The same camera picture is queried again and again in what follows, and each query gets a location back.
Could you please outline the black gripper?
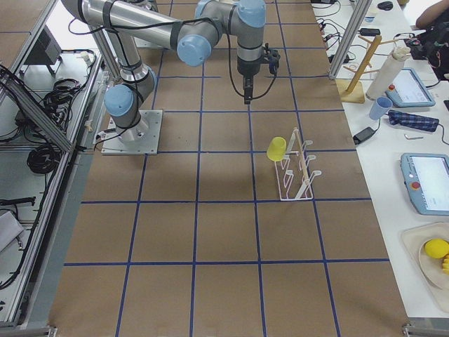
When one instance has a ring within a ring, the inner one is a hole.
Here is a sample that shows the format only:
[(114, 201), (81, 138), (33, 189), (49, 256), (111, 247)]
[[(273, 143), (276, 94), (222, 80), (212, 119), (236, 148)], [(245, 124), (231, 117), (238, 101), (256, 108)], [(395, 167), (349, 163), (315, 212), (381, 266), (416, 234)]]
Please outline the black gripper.
[(253, 77), (260, 71), (262, 58), (247, 61), (237, 58), (237, 70), (243, 77), (243, 99), (245, 104), (253, 100)]

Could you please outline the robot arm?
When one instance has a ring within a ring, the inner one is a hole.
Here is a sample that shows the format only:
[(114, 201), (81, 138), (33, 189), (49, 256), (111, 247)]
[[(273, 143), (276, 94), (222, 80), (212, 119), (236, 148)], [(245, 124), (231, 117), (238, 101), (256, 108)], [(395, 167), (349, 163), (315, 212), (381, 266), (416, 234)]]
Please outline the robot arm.
[(264, 49), (266, 5), (263, 1), (200, 1), (195, 16), (180, 20), (153, 11), (145, 1), (63, 1), (63, 6), (92, 27), (105, 32), (116, 53), (121, 84), (108, 90), (104, 104), (124, 143), (143, 138), (149, 124), (140, 107), (156, 87), (156, 75), (143, 63), (135, 39), (177, 53), (190, 67), (204, 64), (223, 35), (237, 39), (237, 68), (243, 77), (245, 104), (255, 99), (254, 77), (267, 62)]

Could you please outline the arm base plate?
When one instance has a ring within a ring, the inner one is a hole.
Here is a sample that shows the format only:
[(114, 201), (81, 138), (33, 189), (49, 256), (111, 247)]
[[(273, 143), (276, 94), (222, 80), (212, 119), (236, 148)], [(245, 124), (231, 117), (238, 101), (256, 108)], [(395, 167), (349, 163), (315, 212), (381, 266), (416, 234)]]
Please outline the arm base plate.
[(157, 154), (163, 119), (163, 110), (140, 110), (140, 122), (123, 134), (115, 130), (115, 122), (110, 117), (108, 127), (113, 131), (102, 137), (101, 153), (104, 155)]

